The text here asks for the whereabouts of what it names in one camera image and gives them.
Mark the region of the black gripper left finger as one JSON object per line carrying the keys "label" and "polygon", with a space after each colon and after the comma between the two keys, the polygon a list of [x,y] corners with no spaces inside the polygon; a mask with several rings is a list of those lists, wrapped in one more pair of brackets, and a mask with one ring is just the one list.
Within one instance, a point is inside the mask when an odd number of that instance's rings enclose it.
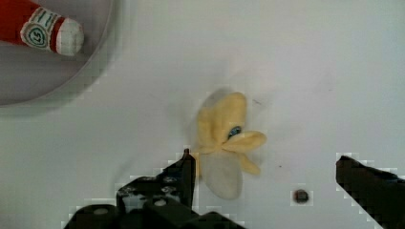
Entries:
{"label": "black gripper left finger", "polygon": [[116,203],[77,210],[63,229],[245,229],[217,212],[192,209],[196,161],[188,150],[153,177],[139,177],[116,193]]}

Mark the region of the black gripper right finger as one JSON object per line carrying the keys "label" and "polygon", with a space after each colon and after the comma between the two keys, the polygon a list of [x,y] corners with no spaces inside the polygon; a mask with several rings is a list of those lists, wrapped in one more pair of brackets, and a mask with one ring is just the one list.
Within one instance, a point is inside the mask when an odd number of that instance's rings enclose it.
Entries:
{"label": "black gripper right finger", "polygon": [[404,229],[404,179],[349,156],[335,163],[337,184],[383,229]]}

